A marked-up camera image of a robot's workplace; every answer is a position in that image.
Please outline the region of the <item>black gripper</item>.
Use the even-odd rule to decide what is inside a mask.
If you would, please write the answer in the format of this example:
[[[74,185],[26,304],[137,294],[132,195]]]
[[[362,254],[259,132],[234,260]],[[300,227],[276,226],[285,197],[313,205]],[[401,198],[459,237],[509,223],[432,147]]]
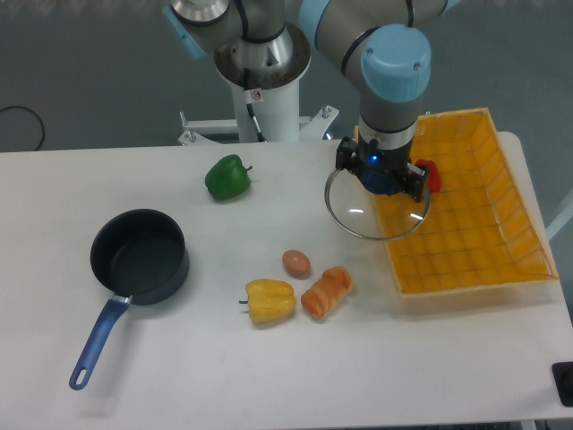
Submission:
[[[410,163],[413,139],[399,148],[384,146],[381,138],[355,141],[344,137],[336,151],[335,169],[346,170],[359,177],[371,172],[383,176],[405,176],[404,193],[415,202],[423,199],[423,189],[428,177],[428,168]]]

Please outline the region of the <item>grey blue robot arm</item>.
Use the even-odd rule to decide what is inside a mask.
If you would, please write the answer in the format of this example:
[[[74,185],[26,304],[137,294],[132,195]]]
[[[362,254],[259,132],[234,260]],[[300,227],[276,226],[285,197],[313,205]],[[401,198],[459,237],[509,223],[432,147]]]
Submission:
[[[322,53],[360,96],[358,137],[342,141],[337,169],[372,194],[423,196],[427,174],[410,158],[431,76],[419,24],[449,1],[171,1],[164,17],[193,58],[213,55],[232,91],[242,142],[296,142],[299,82]]]

